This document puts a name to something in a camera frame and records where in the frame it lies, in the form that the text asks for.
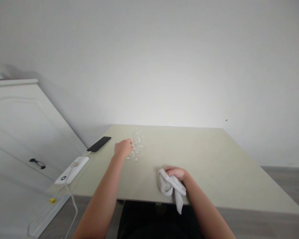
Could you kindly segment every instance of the hand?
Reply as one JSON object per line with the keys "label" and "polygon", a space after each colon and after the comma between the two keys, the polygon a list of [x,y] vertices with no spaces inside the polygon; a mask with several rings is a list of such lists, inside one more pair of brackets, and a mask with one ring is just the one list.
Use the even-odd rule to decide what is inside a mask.
{"label": "hand", "polygon": [[125,139],[116,143],[114,147],[114,156],[125,159],[134,149],[132,145],[133,142],[131,139]]}
{"label": "hand", "polygon": [[179,181],[183,181],[184,178],[188,175],[188,172],[182,168],[168,166],[167,168],[164,168],[164,170],[168,176],[174,175]]}

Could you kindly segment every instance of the smartphone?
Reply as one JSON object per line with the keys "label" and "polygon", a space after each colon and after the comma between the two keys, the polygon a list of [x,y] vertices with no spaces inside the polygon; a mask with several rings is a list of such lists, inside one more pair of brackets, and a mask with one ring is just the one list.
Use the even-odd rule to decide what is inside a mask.
{"label": "smartphone", "polygon": [[90,152],[96,152],[96,151],[98,151],[110,139],[111,139],[111,137],[103,137],[103,138],[101,138],[94,145],[92,145],[87,151],[90,151]]}

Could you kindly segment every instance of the towel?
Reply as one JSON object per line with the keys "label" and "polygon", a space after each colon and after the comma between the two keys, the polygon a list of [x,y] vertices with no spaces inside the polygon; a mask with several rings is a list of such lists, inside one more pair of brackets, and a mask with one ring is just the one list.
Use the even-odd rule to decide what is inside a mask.
{"label": "towel", "polygon": [[186,188],[174,175],[168,176],[164,169],[158,171],[158,185],[162,194],[172,201],[173,189],[175,190],[176,208],[182,214],[184,201],[182,195],[186,196]]}

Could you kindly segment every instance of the tabletop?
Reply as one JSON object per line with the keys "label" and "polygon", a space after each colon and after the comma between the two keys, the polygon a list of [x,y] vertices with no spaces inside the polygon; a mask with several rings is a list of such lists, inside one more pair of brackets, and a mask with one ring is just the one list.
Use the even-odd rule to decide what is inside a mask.
{"label": "tabletop", "polygon": [[73,194],[91,197],[115,143],[135,132],[144,146],[137,161],[130,157],[123,164],[118,199],[170,203],[159,190],[157,172],[171,165],[186,169],[217,207],[299,214],[291,197],[221,128],[112,125],[104,133],[112,138],[88,155],[90,160],[72,181]]}

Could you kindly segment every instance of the white cabinet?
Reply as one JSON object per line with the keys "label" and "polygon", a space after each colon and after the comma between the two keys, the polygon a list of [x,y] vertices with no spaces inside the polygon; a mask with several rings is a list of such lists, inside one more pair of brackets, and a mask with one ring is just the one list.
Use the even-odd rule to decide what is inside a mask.
{"label": "white cabinet", "polygon": [[[86,150],[36,82],[0,81],[0,234],[25,235],[51,198],[46,189]],[[63,201],[34,222],[34,235],[43,231],[51,220],[45,216],[56,214]]]}

